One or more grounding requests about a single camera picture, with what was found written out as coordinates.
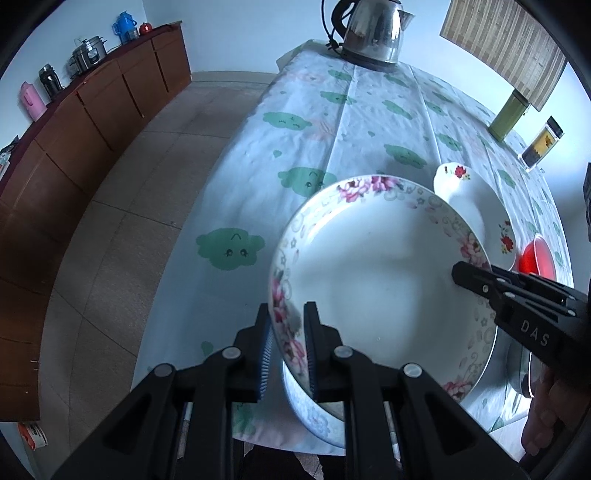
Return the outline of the right hand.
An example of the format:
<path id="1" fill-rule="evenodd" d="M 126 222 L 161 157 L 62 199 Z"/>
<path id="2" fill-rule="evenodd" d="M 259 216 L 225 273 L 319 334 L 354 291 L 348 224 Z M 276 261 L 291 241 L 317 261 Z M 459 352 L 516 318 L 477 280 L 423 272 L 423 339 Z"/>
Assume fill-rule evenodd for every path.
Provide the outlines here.
<path id="1" fill-rule="evenodd" d="M 530 405 L 521 443 L 525 451 L 536 456 L 548 447 L 561 422 L 574 430 L 590 402 L 590 397 L 574 390 L 562 380 L 554 379 L 547 371 L 537 387 Z"/>

